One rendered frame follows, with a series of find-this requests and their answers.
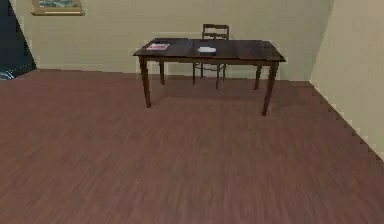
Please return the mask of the pink book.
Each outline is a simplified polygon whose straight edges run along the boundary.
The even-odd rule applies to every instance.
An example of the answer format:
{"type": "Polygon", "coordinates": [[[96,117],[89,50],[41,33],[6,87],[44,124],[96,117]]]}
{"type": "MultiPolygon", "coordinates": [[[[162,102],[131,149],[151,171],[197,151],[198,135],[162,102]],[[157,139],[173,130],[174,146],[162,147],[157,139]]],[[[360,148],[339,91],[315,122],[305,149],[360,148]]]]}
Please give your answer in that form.
{"type": "Polygon", "coordinates": [[[170,44],[161,44],[161,43],[152,43],[149,45],[146,50],[152,50],[152,51],[164,51],[166,50],[170,44]]]}

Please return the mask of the dark brown wooden table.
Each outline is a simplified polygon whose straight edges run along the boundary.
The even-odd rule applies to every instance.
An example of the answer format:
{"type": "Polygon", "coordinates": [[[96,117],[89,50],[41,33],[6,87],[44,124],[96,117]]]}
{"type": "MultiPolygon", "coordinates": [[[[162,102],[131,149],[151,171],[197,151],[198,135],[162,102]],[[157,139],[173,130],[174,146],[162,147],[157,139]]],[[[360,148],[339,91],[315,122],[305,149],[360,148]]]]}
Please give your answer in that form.
{"type": "Polygon", "coordinates": [[[151,107],[151,94],[149,87],[148,66],[149,62],[158,62],[160,66],[161,84],[165,84],[164,63],[177,62],[193,64],[226,64],[226,65],[252,65],[261,72],[263,66],[269,67],[267,90],[264,97],[262,115],[266,116],[272,96],[274,82],[280,63],[286,59],[269,41],[264,40],[210,40],[210,44],[217,49],[213,56],[202,55],[193,49],[193,41],[190,38],[155,38],[142,46],[134,53],[140,64],[145,104],[151,107]],[[164,51],[146,50],[152,43],[170,44],[164,51]]]}

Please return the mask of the dark brown wooden chair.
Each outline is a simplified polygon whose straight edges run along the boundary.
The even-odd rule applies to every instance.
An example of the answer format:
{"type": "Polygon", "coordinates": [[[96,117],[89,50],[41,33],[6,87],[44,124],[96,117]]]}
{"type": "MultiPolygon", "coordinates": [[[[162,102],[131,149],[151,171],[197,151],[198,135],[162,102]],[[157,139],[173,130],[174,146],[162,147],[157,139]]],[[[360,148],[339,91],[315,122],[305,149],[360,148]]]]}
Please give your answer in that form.
{"type": "MultiPolygon", "coordinates": [[[[213,47],[213,45],[210,44],[210,40],[228,40],[230,34],[230,29],[228,25],[224,24],[203,24],[202,25],[202,32],[201,32],[201,38],[196,39],[193,41],[193,49],[197,51],[199,47],[207,46],[207,47],[213,47]]],[[[209,55],[213,56],[216,53],[213,54],[207,54],[207,53],[199,53],[202,55],[209,55]]],[[[216,88],[219,88],[219,73],[222,73],[223,79],[226,78],[226,64],[216,64],[215,68],[205,68],[204,64],[199,62],[194,62],[192,64],[192,77],[193,82],[196,82],[196,70],[200,70],[200,77],[204,77],[204,71],[215,71],[216,72],[216,88]]]]}

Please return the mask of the wooden framed wall picture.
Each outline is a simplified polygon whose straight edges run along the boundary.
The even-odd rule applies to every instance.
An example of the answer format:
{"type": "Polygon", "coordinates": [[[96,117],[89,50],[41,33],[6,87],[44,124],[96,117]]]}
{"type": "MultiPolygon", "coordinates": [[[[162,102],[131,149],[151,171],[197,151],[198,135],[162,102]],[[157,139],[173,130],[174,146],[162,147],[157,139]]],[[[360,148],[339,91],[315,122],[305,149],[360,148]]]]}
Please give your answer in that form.
{"type": "Polygon", "coordinates": [[[34,16],[83,16],[80,0],[31,0],[34,16]]]}

